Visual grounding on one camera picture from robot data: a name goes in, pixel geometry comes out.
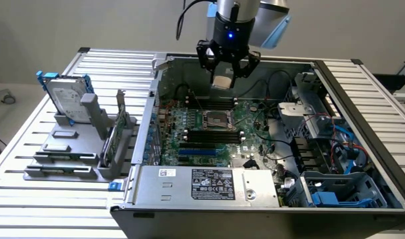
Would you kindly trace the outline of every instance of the metal frame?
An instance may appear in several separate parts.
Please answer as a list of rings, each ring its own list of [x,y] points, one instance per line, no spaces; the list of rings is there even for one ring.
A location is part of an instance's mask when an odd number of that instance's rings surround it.
[[[89,49],[87,53],[80,52],[76,55],[64,73],[76,76],[80,76],[81,73],[89,74],[101,108],[105,108],[108,113],[112,107],[117,111],[115,103],[116,89],[132,92],[132,95],[125,94],[127,109],[131,109],[131,116],[135,116],[140,121],[147,98],[147,93],[143,93],[143,90],[148,89],[149,83],[147,82],[151,82],[155,77],[155,75],[151,75],[153,54]],[[291,57],[279,59],[282,61],[315,60],[312,58]],[[332,74],[341,76],[351,74],[343,73],[341,67],[354,71],[355,66],[350,60],[318,60],[324,62]],[[355,75],[349,78],[335,76],[338,83],[345,84],[346,95],[354,105],[358,107],[366,104],[387,103],[381,93],[369,94],[369,92],[351,90],[350,86],[354,82],[367,80],[363,78],[365,76],[359,76],[362,73],[355,73]],[[377,102],[367,98],[369,96],[375,97]],[[375,124],[378,118],[370,117],[365,108],[361,108],[359,111],[367,123]],[[105,209],[107,206],[123,201],[124,194],[121,192],[108,192],[107,183],[39,182],[24,181],[21,178],[23,169],[32,160],[29,157],[39,149],[37,145],[44,142],[53,127],[53,112],[55,108],[45,96],[0,155],[0,236],[4,238],[124,239],[125,235]],[[405,122],[402,118],[397,117],[393,121]],[[383,135],[379,135],[379,139],[383,142],[390,142],[389,137]],[[131,146],[125,156],[128,165],[132,151]]]

